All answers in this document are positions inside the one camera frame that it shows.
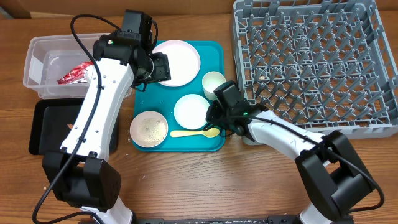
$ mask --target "red snack package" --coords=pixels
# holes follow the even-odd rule
[[[87,67],[93,65],[93,62],[85,62],[70,72],[67,73],[63,78],[58,80],[58,84],[73,84],[73,83],[86,83],[88,82]]]

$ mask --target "spoon handle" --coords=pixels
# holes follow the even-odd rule
[[[173,138],[177,137],[185,137],[185,136],[193,136],[193,135],[199,135],[202,134],[203,131],[172,131],[170,135]]]

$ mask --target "spoon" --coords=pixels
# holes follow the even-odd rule
[[[172,131],[170,135],[173,138],[177,137],[185,137],[185,136],[193,136],[193,135],[199,135],[202,134],[208,138],[213,138],[216,137],[220,133],[219,129],[217,128],[210,128],[208,131]]]

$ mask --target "teal tray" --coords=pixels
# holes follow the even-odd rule
[[[157,147],[144,148],[133,142],[134,146],[144,152],[214,152],[225,143],[225,137],[206,138],[204,136],[188,136],[171,138],[173,130],[184,130],[175,120],[173,110],[176,102],[187,94],[198,94],[205,97],[201,80],[206,73],[217,71],[224,74],[224,51],[214,41],[187,41],[199,53],[201,66],[198,75],[188,84],[181,87],[167,87],[159,83],[147,85],[144,93],[136,91],[134,117],[144,111],[156,111],[162,114],[169,125],[167,137]]]

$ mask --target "metal grid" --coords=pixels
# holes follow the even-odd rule
[[[235,3],[240,89],[303,128],[350,138],[398,132],[397,69],[376,4],[317,2]]]

